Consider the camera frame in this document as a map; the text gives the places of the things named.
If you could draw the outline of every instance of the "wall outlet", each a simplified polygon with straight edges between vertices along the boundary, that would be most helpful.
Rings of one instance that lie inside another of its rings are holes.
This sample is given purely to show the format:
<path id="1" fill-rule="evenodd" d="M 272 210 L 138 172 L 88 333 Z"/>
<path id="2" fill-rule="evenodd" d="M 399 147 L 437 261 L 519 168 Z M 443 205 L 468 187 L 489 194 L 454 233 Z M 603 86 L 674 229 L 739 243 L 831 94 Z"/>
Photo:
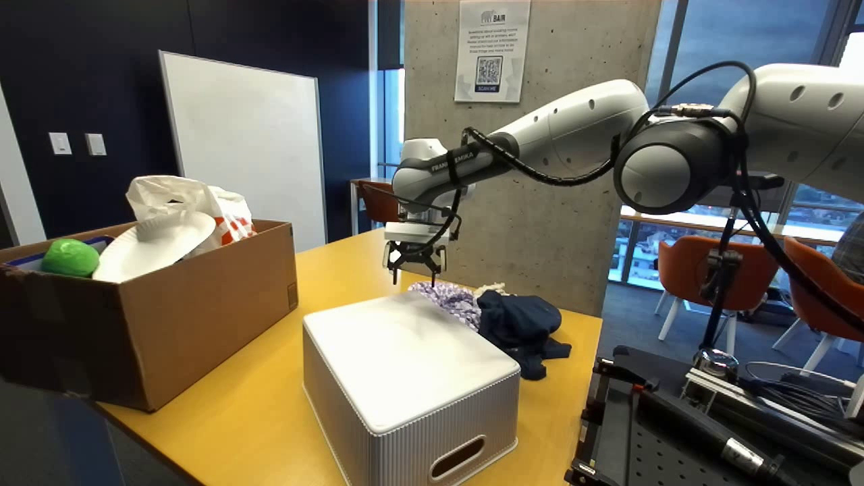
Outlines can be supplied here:
<path id="1" fill-rule="evenodd" d="M 109 156 L 104 135 L 103 133 L 84 133 L 84 147 L 88 156 Z"/>
<path id="2" fill-rule="evenodd" d="M 72 155 L 72 144 L 71 144 L 68 133 L 49 133 L 49 144 L 52 144 L 52 155 L 56 155 L 56 156 Z"/>

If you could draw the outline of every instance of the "chair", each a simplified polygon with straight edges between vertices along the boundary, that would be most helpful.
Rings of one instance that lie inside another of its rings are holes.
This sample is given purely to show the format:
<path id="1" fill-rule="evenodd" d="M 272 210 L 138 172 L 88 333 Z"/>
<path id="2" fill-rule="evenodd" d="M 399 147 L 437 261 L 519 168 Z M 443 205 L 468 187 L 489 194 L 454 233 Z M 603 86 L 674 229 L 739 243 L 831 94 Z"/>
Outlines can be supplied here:
<path id="1" fill-rule="evenodd" d="M 709 256 L 719 247 L 721 240 L 716 239 L 681 239 L 674 247 L 658 247 L 658 280 L 667 297 L 671 297 L 658 340 L 667 340 L 684 301 L 713 306 L 713 301 L 704 297 L 704 284 L 709 275 Z M 777 272 L 777 261 L 752 243 L 730 240 L 727 251 L 739 255 L 739 268 L 724 297 L 727 351 L 734 353 L 736 313 L 752 310 L 765 301 L 765 293 Z"/>
<path id="2" fill-rule="evenodd" d="M 864 286 L 847 278 L 828 256 L 817 255 L 816 249 L 782 239 L 782 251 L 792 261 L 798 266 L 798 270 L 817 284 L 828 297 L 833 297 L 843 309 L 847 309 L 855 315 L 864 315 Z M 801 284 L 792 280 L 792 306 L 796 310 L 796 321 L 774 340 L 771 348 L 781 348 L 792 340 L 792 336 L 801 326 L 809 326 L 820 333 L 820 340 L 798 375 L 809 375 L 817 361 L 825 356 L 825 351 L 838 342 L 838 337 L 847 340 L 864 340 L 864 333 L 844 324 L 843 315 L 828 310 L 816 295 L 809 295 Z"/>
<path id="3" fill-rule="evenodd" d="M 365 220 L 366 226 L 373 222 L 385 225 L 385 222 L 399 222 L 399 202 L 393 194 L 393 187 L 389 182 L 353 182 L 356 183 L 356 197 L 365 202 Z"/>

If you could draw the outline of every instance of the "gray wall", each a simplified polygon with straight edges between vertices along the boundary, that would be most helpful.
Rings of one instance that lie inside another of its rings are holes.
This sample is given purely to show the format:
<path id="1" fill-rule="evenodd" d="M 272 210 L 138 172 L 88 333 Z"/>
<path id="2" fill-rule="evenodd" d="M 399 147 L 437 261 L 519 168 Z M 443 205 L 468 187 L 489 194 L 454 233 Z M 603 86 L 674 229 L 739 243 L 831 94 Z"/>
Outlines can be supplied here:
<path id="1" fill-rule="evenodd" d="M 491 133 L 588 83 L 631 78 L 643 86 L 657 14 L 658 0 L 531 0 L 522 102 L 457 105 L 460 4 L 407 0 L 406 139 L 457 147 L 464 126 Z M 558 151 L 549 171 L 565 176 L 603 156 Z M 505 280 L 511 293 L 600 315 L 617 209 L 609 176 L 577 190 L 515 172 L 484 182 L 462 205 L 462 239 L 443 278 Z"/>

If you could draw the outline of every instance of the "dark cloth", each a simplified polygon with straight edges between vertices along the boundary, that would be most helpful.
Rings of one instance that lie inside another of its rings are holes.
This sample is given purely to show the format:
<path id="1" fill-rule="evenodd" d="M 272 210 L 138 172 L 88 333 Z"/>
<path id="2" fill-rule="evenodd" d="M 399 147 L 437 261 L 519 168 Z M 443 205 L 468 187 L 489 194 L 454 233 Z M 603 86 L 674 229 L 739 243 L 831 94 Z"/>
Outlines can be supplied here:
<path id="1" fill-rule="evenodd" d="M 852 280 L 864 284 L 864 214 L 847 225 L 843 239 L 838 240 L 838 249 L 831 255 L 831 261 Z"/>
<path id="2" fill-rule="evenodd" d="M 484 293 L 478 306 L 478 333 L 519 361 L 522 378 L 542 382 L 542 359 L 569 356 L 569 345 L 551 337 L 562 326 L 562 313 L 551 302 Z"/>

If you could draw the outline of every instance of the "yellow table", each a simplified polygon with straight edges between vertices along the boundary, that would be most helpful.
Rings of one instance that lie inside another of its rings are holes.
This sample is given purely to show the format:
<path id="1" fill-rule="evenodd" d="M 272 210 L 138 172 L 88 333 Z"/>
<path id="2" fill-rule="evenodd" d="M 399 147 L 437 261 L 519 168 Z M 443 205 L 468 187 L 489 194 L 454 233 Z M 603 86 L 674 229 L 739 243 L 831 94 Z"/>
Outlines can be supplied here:
<path id="1" fill-rule="evenodd" d="M 303 315 L 406 293 L 380 268 L 380 233 L 296 256 L 299 309 L 156 414 L 98 406 L 202 484 L 342 484 L 303 392 Z M 519 448 L 470 484 L 565 484 L 600 342 L 600 320 L 565 310 L 557 340 L 569 359 L 549 359 L 546 382 L 522 382 Z"/>

